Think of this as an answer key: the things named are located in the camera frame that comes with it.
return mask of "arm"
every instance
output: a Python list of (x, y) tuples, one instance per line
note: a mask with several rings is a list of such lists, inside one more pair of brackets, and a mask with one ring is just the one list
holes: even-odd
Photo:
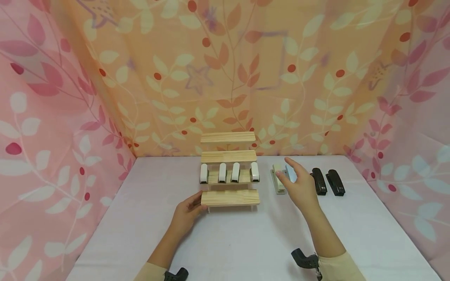
[(181, 239), (191, 230), (195, 219), (207, 209), (205, 205), (200, 205), (201, 197), (200, 191), (177, 205), (169, 228), (135, 281), (164, 280), (164, 273), (170, 268)]
[(286, 187), (291, 200), (305, 217), (311, 232), (314, 248), (319, 256), (324, 281), (364, 281), (364, 276), (347, 253), (334, 232), (317, 199), (314, 178), (299, 163), (286, 157), (286, 163), (294, 168), (297, 181), (292, 183), (283, 173), (277, 177)]
[(168, 229), (147, 262), (168, 269), (180, 241), (181, 237)]

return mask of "white tabletop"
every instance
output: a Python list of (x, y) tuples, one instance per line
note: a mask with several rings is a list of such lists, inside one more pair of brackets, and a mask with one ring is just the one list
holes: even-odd
[[(294, 156), (311, 171), (338, 171), (344, 197), (320, 196), (322, 209), (368, 281), (438, 281), (440, 278), (353, 164), (343, 156)], [(289, 196), (275, 193), (270, 169), (282, 156), (259, 156), (261, 203), (211, 208), (179, 247), (180, 267), (193, 281), (316, 280), (291, 251), (314, 252), (304, 218)], [(78, 259), (68, 281), (133, 280), (170, 223), (175, 206), (200, 189), (200, 157), (139, 158)]]

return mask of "hand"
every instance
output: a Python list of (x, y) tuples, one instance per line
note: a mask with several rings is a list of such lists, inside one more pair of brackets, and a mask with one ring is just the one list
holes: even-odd
[(179, 203), (175, 208), (175, 213), (167, 232), (179, 238), (186, 235), (194, 225), (195, 219), (208, 208), (206, 205), (200, 205), (201, 198), (202, 192), (199, 191)]
[(291, 182), (291, 180), (280, 171), (277, 171), (276, 175), (288, 190), (292, 202), (294, 202), (302, 213), (310, 208), (320, 207), (317, 193), (315, 192), (314, 178), (302, 167), (302, 165), (291, 158), (285, 157), (284, 160), (294, 168), (294, 171), (297, 174), (297, 181), (294, 183)]

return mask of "orange fabric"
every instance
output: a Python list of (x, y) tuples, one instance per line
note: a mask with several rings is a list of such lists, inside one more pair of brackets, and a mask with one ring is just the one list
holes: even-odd
[(385, 89), (392, 50), (408, 44), (392, 34), (411, 20), (402, 0), (77, 0), (53, 11), (137, 156), (198, 155), (202, 132), (243, 130), (259, 155), (341, 154)]

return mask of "person's left hand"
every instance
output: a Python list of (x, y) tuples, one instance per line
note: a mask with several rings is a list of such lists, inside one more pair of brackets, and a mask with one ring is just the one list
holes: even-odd
[(199, 191), (179, 203), (167, 231), (179, 238), (186, 235), (194, 225), (195, 219), (208, 208), (206, 205), (200, 205), (201, 198), (202, 191)]

